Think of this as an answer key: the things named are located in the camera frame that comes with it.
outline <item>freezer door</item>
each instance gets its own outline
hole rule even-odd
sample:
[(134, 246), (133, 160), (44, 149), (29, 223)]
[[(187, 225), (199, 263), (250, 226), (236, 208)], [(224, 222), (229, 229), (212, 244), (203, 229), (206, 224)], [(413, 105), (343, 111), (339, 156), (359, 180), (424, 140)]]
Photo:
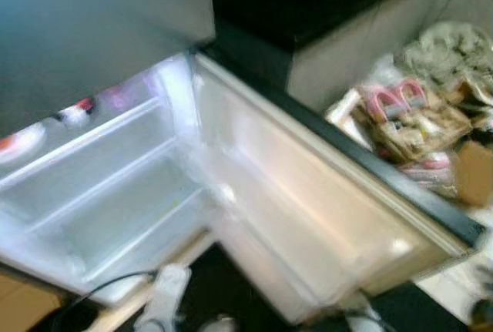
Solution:
[(224, 68), (201, 55), (196, 60), (203, 149), (190, 158), (218, 199), (210, 226), (288, 320), (359, 288), (381, 293), (468, 252)]
[(214, 34), (212, 0), (0, 0), (0, 138)]

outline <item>refrigerator shelf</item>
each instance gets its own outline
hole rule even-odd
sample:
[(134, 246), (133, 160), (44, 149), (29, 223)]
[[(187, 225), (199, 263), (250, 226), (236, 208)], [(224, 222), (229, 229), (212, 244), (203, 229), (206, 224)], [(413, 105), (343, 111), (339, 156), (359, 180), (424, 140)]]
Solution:
[(174, 136), (161, 105), (152, 98), (6, 176), (0, 210), (26, 226), (42, 225), (168, 149)]
[(168, 139), (162, 145), (150, 150), (145, 155), (139, 157), (138, 159), (132, 161), (129, 165), (124, 166), (121, 170), (113, 173), (108, 178), (104, 179), (102, 182), (96, 184), (92, 188), (85, 191), (82, 195), (77, 196), (72, 201), (66, 205), (60, 207), (58, 210), (50, 213), (48, 216), (42, 220), (36, 222), (34, 225), (27, 229), (27, 232), (37, 230), (38, 228), (53, 226), (57, 220), (63, 220), (63, 218), (69, 218), (72, 213), (76, 210), (84, 210), (84, 205), (90, 200), (93, 200), (98, 195), (103, 194), (106, 190), (111, 189), (112, 186), (117, 186), (123, 179), (128, 179), (128, 176), (133, 174), (138, 174), (138, 172), (148, 166), (150, 163), (172, 154), (173, 148), (176, 145), (176, 138), (173, 137)]
[(80, 259), (77, 273), (95, 277), (199, 188), (170, 158), (154, 159), (50, 226)]
[(91, 282), (99, 278), (108, 278), (102, 275), (106, 275), (109, 271), (114, 272), (121, 260), (125, 263), (131, 260), (135, 267), (133, 271), (157, 267), (166, 258), (167, 247), (175, 251), (179, 247), (175, 244), (184, 242), (185, 238), (191, 237), (203, 228), (200, 199), (203, 194), (203, 189), (197, 188), (171, 210), (163, 210), (160, 219), (144, 230), (134, 233), (135, 238), (98, 263), (97, 267), (86, 272), (83, 280)]
[(43, 119), (40, 123), (45, 128), (45, 140), (25, 156), (0, 164), (0, 187), (13, 184), (27, 172), (41, 169), (46, 160), (69, 152), (73, 146), (90, 142), (94, 136), (130, 118), (157, 98), (138, 75), (95, 96), (94, 100), (96, 106), (84, 126), (69, 128), (54, 118)]

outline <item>clutter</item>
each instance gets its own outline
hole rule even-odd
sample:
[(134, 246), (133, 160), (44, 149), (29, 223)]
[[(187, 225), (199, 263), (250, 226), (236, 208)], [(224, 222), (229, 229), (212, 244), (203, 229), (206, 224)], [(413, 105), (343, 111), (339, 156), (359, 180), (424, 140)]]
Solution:
[(485, 205), (492, 186), (493, 41), (467, 23), (442, 22), (395, 55), (325, 119), (420, 186)]

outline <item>red object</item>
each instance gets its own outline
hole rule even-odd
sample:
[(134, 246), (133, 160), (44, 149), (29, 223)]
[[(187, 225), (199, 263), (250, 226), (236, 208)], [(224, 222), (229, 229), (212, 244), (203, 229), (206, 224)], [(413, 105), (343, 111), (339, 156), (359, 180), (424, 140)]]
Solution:
[(379, 150), (378, 150), (378, 157), (380, 157), (381, 159), (390, 159), (392, 157), (392, 154), (391, 152), (386, 149), (385, 147), (381, 147)]
[(0, 149), (6, 149), (11, 144), (13, 144), (15, 136), (8, 136), (3, 139), (0, 139)]
[(91, 113), (91, 111), (94, 109), (94, 106), (96, 105), (94, 102), (93, 97), (88, 97), (86, 99), (83, 99), (75, 104), (76, 106), (80, 107), (82, 110), (87, 112), (88, 114)]

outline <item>floor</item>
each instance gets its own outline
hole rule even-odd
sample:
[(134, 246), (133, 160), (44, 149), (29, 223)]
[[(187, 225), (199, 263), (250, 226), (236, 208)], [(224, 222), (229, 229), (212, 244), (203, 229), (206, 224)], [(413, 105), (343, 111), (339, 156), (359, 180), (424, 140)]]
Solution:
[[(470, 216), (493, 228), (493, 207), (488, 210), (472, 210)], [(493, 265), (493, 236), (487, 235), (483, 249), (466, 260), (457, 261), (442, 271), (417, 280), (416, 284), (450, 313), (464, 323), (472, 305), (484, 295), (481, 288), (478, 265)]]
[[(218, 315), (234, 317), (242, 331), (269, 332), (381, 332), (373, 321), (343, 317), (323, 320), (308, 328), (292, 328), (285, 324), (248, 281), (230, 262), (218, 246), (213, 246), (193, 265), (196, 274), (182, 299), (178, 315), (179, 330), (200, 330), (208, 320)], [(373, 309), (364, 312), (382, 319), (399, 332), (436, 332), (437, 330), (466, 331), (467, 327), (453, 318), (429, 295), (413, 283), (405, 283), (371, 301)], [(123, 324), (118, 332), (134, 331), (138, 312)]]

